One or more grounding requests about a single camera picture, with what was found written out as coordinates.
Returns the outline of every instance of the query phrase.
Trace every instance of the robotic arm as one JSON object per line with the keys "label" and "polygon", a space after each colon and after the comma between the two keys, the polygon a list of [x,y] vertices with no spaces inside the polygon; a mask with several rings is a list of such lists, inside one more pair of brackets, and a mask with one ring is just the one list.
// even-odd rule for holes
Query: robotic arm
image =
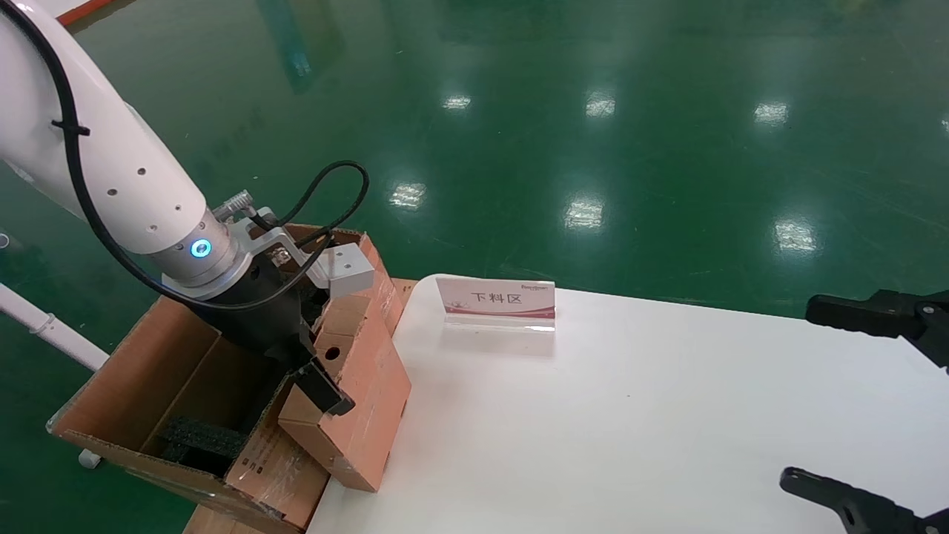
{"label": "robotic arm", "polygon": [[[357,245],[325,253],[334,244],[332,229],[365,196],[365,169],[355,162],[330,165],[284,219],[267,208],[257,212],[246,191],[212,211],[161,139],[55,18],[34,0],[0,0],[0,10],[0,159],[86,220],[133,276],[187,305],[234,344],[276,360],[322,411],[351,410],[353,401],[315,357],[309,338],[315,318],[304,317],[301,298],[319,309],[327,292],[333,297],[372,286],[374,270]],[[340,166],[363,175],[356,203],[294,241],[283,225]],[[238,212],[246,217],[233,222]],[[312,254],[302,251],[313,242]],[[275,247],[300,266],[287,280],[268,254]],[[147,257],[162,282],[128,253]],[[295,286],[303,277],[320,291],[301,296]]]}
{"label": "robotic arm", "polygon": [[[805,319],[813,324],[879,337],[903,337],[936,366],[949,366],[949,292],[919,296],[882,290],[867,300],[818,295]],[[927,517],[831,478],[787,467],[781,488],[833,510],[847,534],[946,534],[949,508]]]}

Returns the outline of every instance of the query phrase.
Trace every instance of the box flap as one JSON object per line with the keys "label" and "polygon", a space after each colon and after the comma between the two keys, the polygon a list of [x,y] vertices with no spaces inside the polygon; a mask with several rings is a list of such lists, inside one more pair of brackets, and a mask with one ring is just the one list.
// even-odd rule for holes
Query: box flap
{"label": "box flap", "polygon": [[186,307],[160,298],[47,430],[139,450],[215,339]]}

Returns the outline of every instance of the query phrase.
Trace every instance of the white table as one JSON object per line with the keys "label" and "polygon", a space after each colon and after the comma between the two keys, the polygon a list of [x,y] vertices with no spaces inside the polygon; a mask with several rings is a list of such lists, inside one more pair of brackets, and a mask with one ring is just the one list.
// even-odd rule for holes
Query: white table
{"label": "white table", "polygon": [[378,494],[330,482],[311,534],[843,534],[803,467],[949,506],[949,377],[902,340],[557,290],[557,330],[396,332],[412,394]]}

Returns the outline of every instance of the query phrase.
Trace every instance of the cardboard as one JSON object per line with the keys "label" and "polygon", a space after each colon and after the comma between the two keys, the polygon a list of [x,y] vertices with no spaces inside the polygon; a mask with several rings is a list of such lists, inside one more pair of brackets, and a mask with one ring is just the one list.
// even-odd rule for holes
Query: cardboard
{"label": "cardboard", "polygon": [[[294,238],[306,233],[297,235],[302,230],[291,225],[288,230]],[[337,232],[336,239],[356,239],[349,242],[358,242],[376,268],[371,289],[327,303],[316,333],[317,356],[356,407],[341,416],[324,414],[292,388],[279,424],[341,484],[378,491],[411,390],[392,344],[405,308],[402,295],[411,288],[397,288],[368,236]]]}
{"label": "cardboard", "polygon": [[[408,304],[409,296],[415,289],[417,280],[406,280],[401,278],[392,278],[392,283],[396,288],[396,294],[402,303],[402,306]],[[195,513],[191,516],[191,521],[185,526],[183,534],[261,534],[260,531],[237,523],[230,516],[215,512],[209,508],[199,505],[195,508]]]}
{"label": "cardboard", "polygon": [[[301,237],[315,227],[288,229]],[[403,305],[371,240],[343,230],[334,237],[341,243],[359,243],[379,269],[374,287],[362,292],[362,298],[394,329]],[[167,445],[159,434],[172,417],[224,427],[237,424],[259,400],[252,397],[259,393],[268,365],[265,358],[220,338],[186,307],[160,298],[102,368],[50,419],[47,430],[265,534],[299,534],[329,475],[278,424],[291,393],[289,383],[277,388],[226,471],[204,472],[159,457]]]}

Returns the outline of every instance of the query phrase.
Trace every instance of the green epoxy floor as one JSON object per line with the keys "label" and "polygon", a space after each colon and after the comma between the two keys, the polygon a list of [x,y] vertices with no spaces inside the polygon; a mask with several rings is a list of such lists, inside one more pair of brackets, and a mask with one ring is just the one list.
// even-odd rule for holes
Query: green epoxy floor
{"label": "green epoxy floor", "polygon": [[[801,316],[949,286],[943,0],[138,0],[77,38],[217,203],[327,162],[390,272]],[[301,215],[327,222],[345,173]],[[0,168],[0,280],[106,349],[154,299]],[[43,424],[88,372],[0,317],[0,532],[192,506]]]}

